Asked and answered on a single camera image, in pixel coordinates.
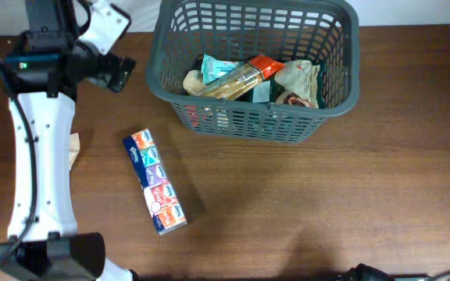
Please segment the beige paper pouch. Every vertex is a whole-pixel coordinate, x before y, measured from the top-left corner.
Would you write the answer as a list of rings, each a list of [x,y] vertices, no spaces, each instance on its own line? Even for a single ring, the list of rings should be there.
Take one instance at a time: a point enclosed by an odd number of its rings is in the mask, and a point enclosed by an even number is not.
[[[69,160],[70,169],[72,169],[74,162],[80,152],[80,138],[79,133],[72,133],[70,135],[70,145],[69,145]]]
[[[191,96],[204,96],[206,88],[200,70],[189,71],[183,80],[183,89]]]

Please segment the teal torn wrapper piece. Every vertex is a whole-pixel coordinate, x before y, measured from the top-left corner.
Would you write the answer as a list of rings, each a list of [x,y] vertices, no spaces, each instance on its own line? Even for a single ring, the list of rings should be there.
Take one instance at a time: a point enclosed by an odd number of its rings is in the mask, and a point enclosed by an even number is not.
[[[208,85],[243,64],[243,62],[215,59],[211,55],[204,54],[201,66],[202,82]]]

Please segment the orange spaghetti packet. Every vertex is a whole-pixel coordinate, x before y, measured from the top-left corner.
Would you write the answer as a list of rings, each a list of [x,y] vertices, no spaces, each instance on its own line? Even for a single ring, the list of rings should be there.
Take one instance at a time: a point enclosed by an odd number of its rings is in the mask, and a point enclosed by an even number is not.
[[[282,62],[265,55],[257,55],[218,80],[213,81],[199,91],[196,96],[235,100],[284,67],[285,64]]]

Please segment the Kleenex tissue multipack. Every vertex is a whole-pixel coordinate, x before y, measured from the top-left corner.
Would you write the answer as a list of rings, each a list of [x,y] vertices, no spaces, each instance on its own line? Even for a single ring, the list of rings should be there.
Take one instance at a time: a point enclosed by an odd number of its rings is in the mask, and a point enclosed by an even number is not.
[[[155,231],[162,236],[185,226],[186,215],[150,130],[123,138],[123,146],[141,185]]]

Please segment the green Nescafe coffee bag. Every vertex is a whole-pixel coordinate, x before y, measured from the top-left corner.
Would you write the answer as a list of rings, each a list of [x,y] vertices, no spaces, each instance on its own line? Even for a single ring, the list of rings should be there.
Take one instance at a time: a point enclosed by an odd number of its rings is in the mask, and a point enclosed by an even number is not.
[[[326,67],[309,60],[285,63],[273,78],[255,86],[241,100],[252,103],[274,103],[306,108],[326,108],[322,97]]]

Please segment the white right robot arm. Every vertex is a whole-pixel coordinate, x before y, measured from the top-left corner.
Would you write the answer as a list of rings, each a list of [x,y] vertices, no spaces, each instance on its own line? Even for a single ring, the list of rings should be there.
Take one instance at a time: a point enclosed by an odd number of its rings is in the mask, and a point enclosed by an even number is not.
[[[348,272],[340,275],[337,280],[344,281],[450,281],[450,270],[434,276],[426,274],[388,275],[374,267],[358,264]]]

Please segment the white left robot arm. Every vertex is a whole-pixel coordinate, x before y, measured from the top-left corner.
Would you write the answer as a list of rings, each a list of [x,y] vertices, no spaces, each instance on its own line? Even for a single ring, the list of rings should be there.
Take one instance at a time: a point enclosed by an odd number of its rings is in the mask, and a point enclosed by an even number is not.
[[[17,280],[135,280],[110,261],[99,233],[78,233],[70,196],[70,133],[77,86],[118,93],[135,61],[112,46],[130,26],[108,1],[28,1],[29,27],[0,59],[16,145],[16,191],[0,271]]]

